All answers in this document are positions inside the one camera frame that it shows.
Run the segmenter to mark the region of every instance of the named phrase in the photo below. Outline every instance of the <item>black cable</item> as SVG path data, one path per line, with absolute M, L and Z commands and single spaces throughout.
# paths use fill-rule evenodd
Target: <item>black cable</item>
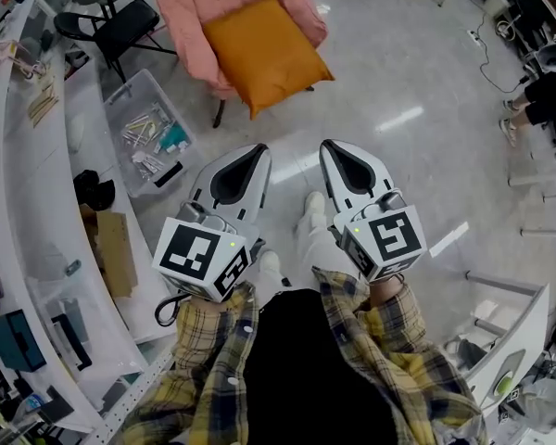
M 488 56 L 488 46 L 485 43 L 485 41 L 482 39 L 482 37 L 480 36 L 480 30 L 482 30 L 482 27 L 484 26 L 484 23 L 486 21 L 486 11 L 479 6 L 474 0 L 469 0 L 470 2 L 472 2 L 475 6 L 477 6 L 481 11 L 482 11 L 482 21 L 480 22 L 480 24 L 478 25 L 478 27 L 475 29 L 475 36 L 477 37 L 477 41 L 479 41 L 483 46 L 484 46 L 484 56 L 486 57 L 486 62 L 482 63 L 480 65 L 480 72 L 482 73 L 482 75 L 484 76 L 484 78 L 491 83 L 494 87 L 496 87 L 499 91 L 501 91 L 503 94 L 512 94 L 517 90 L 517 87 L 519 87 L 521 84 L 526 83 L 527 81 L 529 81 L 529 77 L 524 77 L 522 79 L 519 80 L 519 82 L 517 83 L 517 85 L 515 85 L 511 91 L 505 91 L 504 89 L 502 89 L 501 87 L 498 87 L 484 72 L 484 67 L 486 67 L 488 64 L 490 64 L 490 57 Z

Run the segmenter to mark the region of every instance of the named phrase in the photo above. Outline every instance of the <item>black and white square pattern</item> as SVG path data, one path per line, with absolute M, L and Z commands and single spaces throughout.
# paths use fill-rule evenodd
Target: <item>black and white square pattern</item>
M 245 247 L 242 247 L 237 255 L 234 256 L 231 263 L 229 263 L 226 269 L 224 269 L 224 272 L 221 273 L 219 278 L 217 278 L 214 282 L 214 286 L 223 297 L 231 289 L 237 278 L 239 278 L 239 275 L 243 273 L 248 264 L 249 262 L 247 261 Z
M 204 280 L 220 239 L 219 235 L 179 224 L 160 266 Z
M 184 292 L 191 293 L 192 295 L 195 295 L 196 297 L 201 297 L 202 299 L 208 299 L 208 300 L 213 299 L 212 296 L 201 286 L 187 284 L 186 282 L 182 282 L 181 280 L 178 280 L 176 278 L 169 277 L 168 275 L 165 275 L 165 277 L 173 285 L 175 285 L 177 288 L 179 288 Z
M 360 272 L 368 278 L 374 269 L 374 262 L 351 235 L 347 236 L 344 251 L 359 268 Z
M 394 273 L 398 273 L 410 269 L 411 265 L 415 263 L 419 257 L 420 255 L 416 257 L 412 257 L 410 259 L 406 259 L 404 261 L 400 261 L 398 263 L 394 263 L 392 265 L 387 265 L 376 277 L 374 277 L 374 280 L 379 278 L 390 277 Z
M 369 226 L 385 262 L 405 256 L 421 248 L 420 241 L 414 232 L 408 215 L 403 211 L 370 221 Z

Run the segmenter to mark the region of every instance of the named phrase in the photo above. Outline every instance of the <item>clear plastic storage bin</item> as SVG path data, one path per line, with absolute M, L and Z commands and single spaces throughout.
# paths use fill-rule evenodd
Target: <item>clear plastic storage bin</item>
M 118 89 L 105 112 L 131 197 L 156 194 L 199 160 L 194 136 L 147 70 Z

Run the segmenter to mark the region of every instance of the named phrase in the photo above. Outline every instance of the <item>pink object on desk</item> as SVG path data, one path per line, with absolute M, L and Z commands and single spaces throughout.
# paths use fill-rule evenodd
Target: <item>pink object on desk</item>
M 221 17 L 256 0 L 157 0 L 175 49 L 187 72 L 206 81 L 220 99 L 236 92 L 219 67 L 202 23 Z M 327 28 L 313 0 L 278 0 L 314 47 L 327 36 Z

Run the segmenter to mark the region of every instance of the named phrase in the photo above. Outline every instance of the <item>power strip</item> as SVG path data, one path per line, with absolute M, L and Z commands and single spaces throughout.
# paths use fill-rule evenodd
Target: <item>power strip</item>
M 478 46 L 482 47 L 482 43 L 480 43 L 480 38 L 479 36 L 476 34 L 475 31 L 473 30 L 468 30 L 467 34 L 470 35 L 470 38 L 472 38 L 474 40 L 474 43 L 476 43 Z

